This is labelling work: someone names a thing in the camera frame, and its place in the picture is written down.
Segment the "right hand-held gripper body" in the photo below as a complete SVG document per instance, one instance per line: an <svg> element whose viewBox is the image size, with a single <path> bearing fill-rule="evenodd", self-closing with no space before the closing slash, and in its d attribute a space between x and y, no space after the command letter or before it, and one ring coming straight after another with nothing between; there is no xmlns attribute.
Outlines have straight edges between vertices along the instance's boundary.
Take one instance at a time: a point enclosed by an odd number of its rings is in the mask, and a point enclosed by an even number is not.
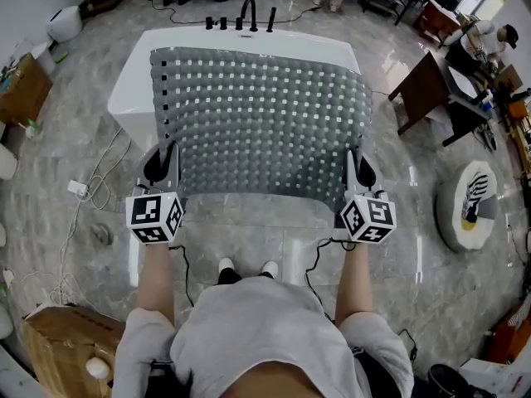
<svg viewBox="0 0 531 398"><path fill-rule="evenodd" d="M351 241L379 244L397 229L395 203L380 182L365 187L358 182L345 186L345 206L340 217Z"/></svg>

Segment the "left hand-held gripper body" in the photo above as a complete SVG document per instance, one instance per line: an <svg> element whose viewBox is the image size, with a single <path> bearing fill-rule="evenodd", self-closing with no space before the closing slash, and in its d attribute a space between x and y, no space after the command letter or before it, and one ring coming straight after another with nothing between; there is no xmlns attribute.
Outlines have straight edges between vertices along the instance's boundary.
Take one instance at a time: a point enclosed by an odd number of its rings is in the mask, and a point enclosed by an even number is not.
<svg viewBox="0 0 531 398"><path fill-rule="evenodd" d="M178 182L151 183L137 179L133 196L126 199L126 226L142 244L172 244L184 215Z"/></svg>

